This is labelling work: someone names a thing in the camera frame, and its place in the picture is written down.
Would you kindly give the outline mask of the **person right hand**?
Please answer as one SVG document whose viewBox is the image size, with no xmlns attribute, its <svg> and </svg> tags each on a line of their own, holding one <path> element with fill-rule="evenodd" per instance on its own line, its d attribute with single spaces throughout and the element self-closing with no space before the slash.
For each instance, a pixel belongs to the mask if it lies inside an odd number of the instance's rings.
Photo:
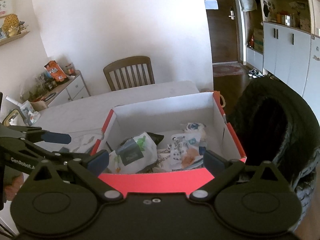
<svg viewBox="0 0 320 240">
<path fill-rule="evenodd" d="M 18 191 L 20 190 L 21 186 L 24 183 L 24 176 L 23 174 L 20 174 L 19 176 L 15 177 L 12 180 L 12 183 L 10 185 L 5 185 L 4 187 L 4 196 L 7 201 L 12 201 Z"/>
</svg>

